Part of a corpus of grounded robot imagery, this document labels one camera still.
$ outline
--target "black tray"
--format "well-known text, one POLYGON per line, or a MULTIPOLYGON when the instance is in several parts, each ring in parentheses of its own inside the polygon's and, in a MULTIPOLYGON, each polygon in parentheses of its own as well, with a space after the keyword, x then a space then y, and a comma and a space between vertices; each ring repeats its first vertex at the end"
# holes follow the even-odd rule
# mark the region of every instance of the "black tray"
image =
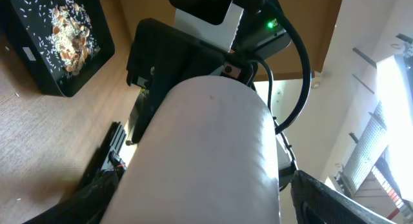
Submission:
POLYGON ((46 36, 52 33, 51 18, 48 16, 49 9, 53 9, 55 5, 65 5, 64 0, 37 0, 37 2, 35 0, 0 0, 1 28, 44 94, 74 96, 115 53, 114 42, 99 0, 73 1, 84 5, 93 27, 90 33, 101 48, 93 58, 88 57, 78 76, 72 76, 71 73, 66 72, 63 69, 63 62, 58 62, 60 57, 55 57, 53 54, 50 54, 50 60, 56 68, 51 66, 46 60, 47 49, 45 46, 39 46, 39 37, 47 45, 46 36), (40 4, 46 6, 39 11, 40 4))

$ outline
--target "nuts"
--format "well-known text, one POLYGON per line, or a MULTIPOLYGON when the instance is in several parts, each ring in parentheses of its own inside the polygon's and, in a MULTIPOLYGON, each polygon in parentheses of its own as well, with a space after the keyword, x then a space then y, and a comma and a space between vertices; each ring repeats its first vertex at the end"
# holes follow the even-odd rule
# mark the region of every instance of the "nuts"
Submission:
POLYGON ((80 42, 82 43, 82 46, 87 45, 86 37, 83 34, 80 35, 80 42))
POLYGON ((73 4, 73 8, 74 8, 76 11, 79 11, 79 10, 80 10, 79 5, 76 4, 76 3, 73 4))
POLYGON ((80 29, 79 24, 75 21, 75 19, 73 19, 73 17, 70 18, 70 22, 76 30, 80 29))
POLYGON ((62 57, 62 59, 70 59, 69 55, 66 52, 60 52, 60 57, 62 57))
POLYGON ((56 15, 56 17, 59 17, 59 15, 60 15, 60 12, 57 8, 53 9, 53 13, 54 13, 54 15, 56 15))
POLYGON ((90 17, 82 6, 73 2, 52 8, 51 12, 54 19, 52 23, 55 24, 52 37, 56 39, 56 51, 60 54, 65 70, 77 76, 88 57, 96 55, 100 50, 89 29, 90 17))
POLYGON ((53 27, 53 34, 58 34, 59 32, 60 32, 59 27, 57 27, 57 26, 53 27))
POLYGON ((78 76, 78 75, 79 75, 79 71, 78 71, 78 70, 73 70, 73 71, 72 71, 72 75, 73 75, 73 76, 78 76))
POLYGON ((62 11, 62 12, 67 12, 68 9, 67 9, 66 6, 60 6, 60 11, 62 11))
POLYGON ((85 30, 85 35, 86 35, 86 37, 89 37, 89 35, 90 35, 90 30, 86 27, 86 30, 85 30))
POLYGON ((57 20, 59 20, 59 22, 63 23, 63 21, 65 21, 65 18, 62 15, 60 15, 60 16, 57 17, 57 20))
POLYGON ((88 57, 88 50, 85 47, 83 47, 82 48, 82 58, 83 58, 83 60, 86 60, 87 57, 88 57))
POLYGON ((72 71, 73 71, 73 67, 72 67, 72 66, 66 66, 66 71, 67 71, 67 72, 72 72, 72 71))

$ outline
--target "white ceiling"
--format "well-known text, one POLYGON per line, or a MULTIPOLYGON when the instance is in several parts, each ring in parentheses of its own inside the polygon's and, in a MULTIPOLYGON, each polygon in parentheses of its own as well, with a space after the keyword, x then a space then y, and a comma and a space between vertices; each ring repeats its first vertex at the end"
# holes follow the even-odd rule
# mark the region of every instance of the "white ceiling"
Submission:
MULTIPOLYGON (((298 167, 315 178, 322 179, 324 166, 359 87, 352 74, 362 77, 368 68, 352 49, 357 47, 367 55, 374 53, 396 1, 343 0, 321 86, 312 90, 303 113, 286 131, 298 167)), ((274 101, 279 102, 273 103, 273 111, 282 122, 296 104, 301 80, 279 83, 278 90, 280 94, 275 94, 274 101)), ((282 223, 296 223, 290 192, 282 192, 280 200, 282 223)))
MULTIPOLYGON (((402 53, 403 50, 393 48, 392 44, 403 45, 402 40, 395 37, 398 33, 413 36, 413 22, 411 21, 411 15, 413 14, 412 3, 413 0, 397 0, 392 11, 389 13, 390 17, 387 19, 383 18, 383 22, 386 23, 385 28, 381 32, 376 48, 371 53, 371 58, 374 61, 378 62, 393 54, 402 53)), ((376 91, 376 70, 371 66, 367 68, 368 70, 365 70, 365 73, 361 75, 360 78, 362 78, 372 90, 376 91)), ((370 119, 370 116, 366 114, 375 109, 378 101, 377 93, 371 96, 365 93, 363 87, 359 88, 348 110, 340 133, 337 136, 336 143, 331 152, 330 159, 326 164, 322 178, 336 173, 332 168, 334 164, 345 164, 347 162, 349 154, 351 154, 351 148, 344 149, 349 146, 351 142, 349 141, 348 133, 355 132, 357 136, 361 135, 370 119)))

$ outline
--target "white cylinder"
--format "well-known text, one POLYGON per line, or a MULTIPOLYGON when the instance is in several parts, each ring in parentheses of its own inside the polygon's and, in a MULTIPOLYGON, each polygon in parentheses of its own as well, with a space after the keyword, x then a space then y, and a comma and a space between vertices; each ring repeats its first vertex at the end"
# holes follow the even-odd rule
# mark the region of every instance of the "white cylinder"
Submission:
POLYGON ((225 77, 176 85, 102 223, 279 223, 276 136, 267 106, 225 77))

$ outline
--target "wooden table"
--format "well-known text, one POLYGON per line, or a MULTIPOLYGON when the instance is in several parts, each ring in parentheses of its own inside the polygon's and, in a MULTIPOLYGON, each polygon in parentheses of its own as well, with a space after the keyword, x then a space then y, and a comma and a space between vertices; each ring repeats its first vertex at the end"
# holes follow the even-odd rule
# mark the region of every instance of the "wooden table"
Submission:
POLYGON ((129 116, 139 93, 126 85, 130 34, 119 0, 101 3, 116 53, 70 99, 42 95, 0 36, 0 223, 21 223, 57 204, 111 122, 125 124, 129 116))

